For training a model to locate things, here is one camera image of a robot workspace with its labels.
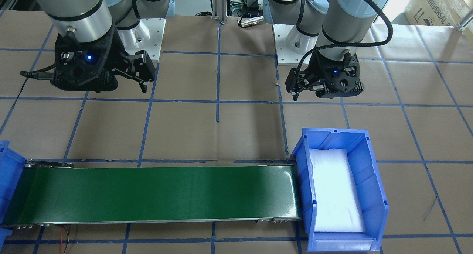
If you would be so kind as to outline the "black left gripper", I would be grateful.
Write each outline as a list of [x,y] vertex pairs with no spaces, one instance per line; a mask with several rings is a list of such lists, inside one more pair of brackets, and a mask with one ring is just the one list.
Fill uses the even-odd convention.
[[[286,92],[292,94],[293,101],[297,101],[300,92],[305,90],[303,86],[314,91],[321,99],[358,96],[365,89],[360,81],[358,57],[349,51],[343,54],[341,61],[328,59],[315,51],[309,66],[299,73],[296,71],[297,68],[291,68],[285,81]],[[301,84],[298,84],[297,78],[303,79]]]

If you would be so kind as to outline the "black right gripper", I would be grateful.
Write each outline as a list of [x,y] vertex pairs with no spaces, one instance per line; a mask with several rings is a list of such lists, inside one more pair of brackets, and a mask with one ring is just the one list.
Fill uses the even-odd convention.
[[58,35],[54,46],[55,69],[50,83],[65,91],[113,91],[115,75],[139,83],[147,93],[155,80],[155,66],[146,50],[128,54],[115,26],[101,38],[76,45],[72,35]]

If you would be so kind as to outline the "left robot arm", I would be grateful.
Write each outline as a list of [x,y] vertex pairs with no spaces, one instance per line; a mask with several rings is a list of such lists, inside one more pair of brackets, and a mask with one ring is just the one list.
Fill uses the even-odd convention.
[[263,0],[269,24],[294,25],[302,35],[316,37],[302,51],[297,67],[289,71],[286,91],[297,101],[303,91],[320,99],[358,96],[365,89],[360,80],[358,47],[388,44],[394,30],[382,11],[387,0]]

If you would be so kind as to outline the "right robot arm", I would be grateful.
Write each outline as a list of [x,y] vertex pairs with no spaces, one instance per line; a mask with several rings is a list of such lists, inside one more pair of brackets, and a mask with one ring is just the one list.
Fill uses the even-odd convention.
[[155,80],[154,37],[146,20],[175,14],[174,0],[36,0],[58,30],[53,65],[21,71],[64,91],[109,92],[116,76],[137,82],[143,93]]

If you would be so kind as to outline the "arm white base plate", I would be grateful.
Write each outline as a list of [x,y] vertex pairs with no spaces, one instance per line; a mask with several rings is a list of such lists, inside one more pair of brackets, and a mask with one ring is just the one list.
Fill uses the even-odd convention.
[[165,24],[163,18],[140,20],[134,28],[118,29],[118,34],[130,55],[145,50],[153,62],[159,62]]
[[274,42],[279,65],[297,66],[304,54],[316,46],[323,22],[299,28],[296,25],[274,24]]

